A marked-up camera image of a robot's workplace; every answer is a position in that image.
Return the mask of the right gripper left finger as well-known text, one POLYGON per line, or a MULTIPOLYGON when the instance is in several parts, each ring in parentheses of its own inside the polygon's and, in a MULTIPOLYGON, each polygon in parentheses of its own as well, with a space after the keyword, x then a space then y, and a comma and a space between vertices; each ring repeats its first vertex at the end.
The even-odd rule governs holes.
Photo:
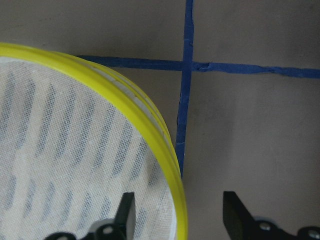
POLYGON ((125 240, 133 240, 136 227, 135 193, 125 192, 122 195, 114 222, 125 240))

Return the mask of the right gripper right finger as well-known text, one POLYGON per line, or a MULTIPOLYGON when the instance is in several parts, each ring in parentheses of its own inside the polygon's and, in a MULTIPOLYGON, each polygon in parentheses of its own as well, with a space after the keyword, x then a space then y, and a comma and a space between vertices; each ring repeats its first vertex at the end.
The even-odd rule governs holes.
POLYGON ((258 224, 234 191, 223 192, 222 215, 231 240, 258 239, 258 224))

